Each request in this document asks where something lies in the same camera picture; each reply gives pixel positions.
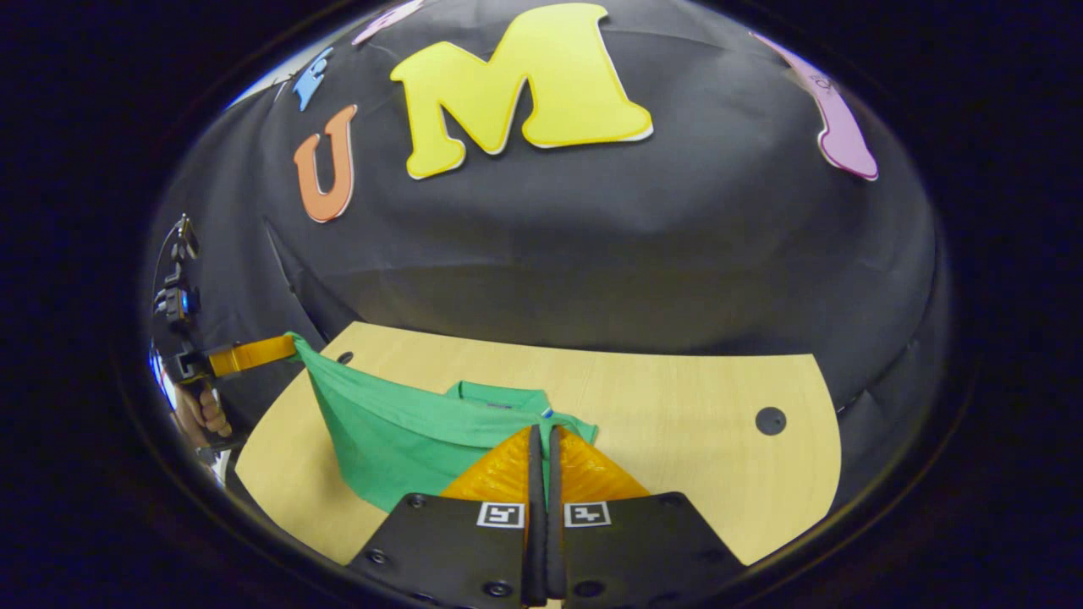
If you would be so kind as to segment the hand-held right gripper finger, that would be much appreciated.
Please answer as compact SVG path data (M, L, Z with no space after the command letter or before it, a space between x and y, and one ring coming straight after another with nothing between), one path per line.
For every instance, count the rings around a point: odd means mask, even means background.
M349 571L419 608L544 606L543 469L530 425L444 493L404 495Z
M745 570L684 493L650 493L562 427L549 448L546 586L564 608L699 606Z

